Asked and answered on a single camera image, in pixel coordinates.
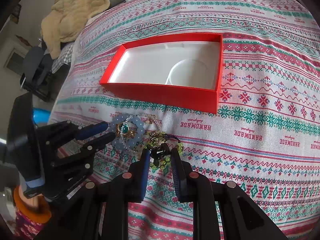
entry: beige blanket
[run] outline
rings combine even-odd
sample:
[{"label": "beige blanket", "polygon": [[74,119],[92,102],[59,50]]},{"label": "beige blanket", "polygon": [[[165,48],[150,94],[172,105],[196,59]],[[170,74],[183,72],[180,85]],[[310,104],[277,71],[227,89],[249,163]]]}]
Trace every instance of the beige blanket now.
[{"label": "beige blanket", "polygon": [[60,54],[60,42],[74,41],[90,17],[110,6],[109,0],[55,0],[42,20],[41,32],[52,59]]}]

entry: screw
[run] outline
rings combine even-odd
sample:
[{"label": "screw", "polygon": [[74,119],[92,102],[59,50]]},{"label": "screw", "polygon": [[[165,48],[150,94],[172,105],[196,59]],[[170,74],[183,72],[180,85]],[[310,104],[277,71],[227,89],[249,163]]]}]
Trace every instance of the screw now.
[{"label": "screw", "polygon": [[234,181],[229,180],[229,181],[227,181],[227,186],[230,188],[234,188],[237,186],[237,184]]},{"label": "screw", "polygon": [[87,184],[85,184],[85,187],[88,188],[88,189],[93,188],[94,186],[95,186],[95,184],[92,181],[90,181]]},{"label": "screw", "polygon": [[122,178],[124,179],[130,179],[132,177],[132,174],[130,172],[125,172],[122,174]]},{"label": "screw", "polygon": [[192,172],[189,173],[189,177],[193,178],[193,179],[196,179],[196,178],[199,177],[199,173],[192,171]]}]

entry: wall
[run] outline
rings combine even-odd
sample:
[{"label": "wall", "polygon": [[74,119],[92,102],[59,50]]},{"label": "wall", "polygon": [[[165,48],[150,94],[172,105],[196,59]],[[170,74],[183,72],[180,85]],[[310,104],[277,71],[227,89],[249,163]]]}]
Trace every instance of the wall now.
[{"label": "wall", "polygon": [[[53,4],[54,0],[21,0],[22,8],[19,23],[15,24],[9,21],[0,32],[0,54],[6,50],[4,43],[7,40],[19,43],[25,49],[30,49],[30,47],[23,45],[15,37],[15,34],[25,38],[32,46],[37,46],[39,44],[38,38],[40,38],[41,21],[50,13]],[[20,76],[4,68],[1,61],[3,60],[0,59],[0,138],[6,139],[13,102],[16,97],[26,91],[20,90]]]}]

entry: checkered cloth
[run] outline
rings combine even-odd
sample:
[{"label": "checkered cloth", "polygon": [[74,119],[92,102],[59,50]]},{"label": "checkered cloth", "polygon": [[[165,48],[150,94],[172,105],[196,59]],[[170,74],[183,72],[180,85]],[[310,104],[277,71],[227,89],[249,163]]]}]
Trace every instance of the checkered cloth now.
[{"label": "checkered cloth", "polygon": [[69,63],[71,63],[73,44],[74,42],[69,42],[61,50],[60,56],[55,59],[52,64],[52,73],[56,73],[63,64],[68,65]]}]

